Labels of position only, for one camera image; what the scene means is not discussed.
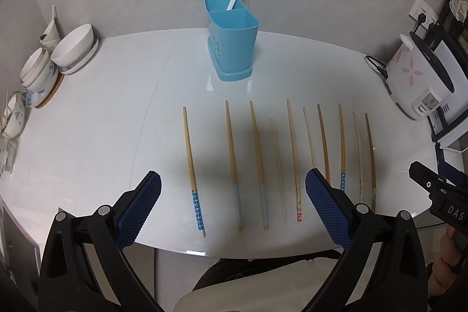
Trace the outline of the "person right hand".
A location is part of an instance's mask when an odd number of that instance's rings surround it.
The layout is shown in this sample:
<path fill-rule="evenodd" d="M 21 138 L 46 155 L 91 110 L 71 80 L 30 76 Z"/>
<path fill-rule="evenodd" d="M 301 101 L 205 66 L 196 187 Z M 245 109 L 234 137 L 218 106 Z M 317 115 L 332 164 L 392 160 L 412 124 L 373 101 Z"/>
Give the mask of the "person right hand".
<path fill-rule="evenodd" d="M 454 236 L 457 230 L 447 225 L 446 231 L 440 238 L 440 257 L 432 265 L 431 276 L 428 280 L 428 294 L 430 296 L 440 296 L 444 294 L 454 283 L 457 275 L 452 272 L 461 259 Z"/>

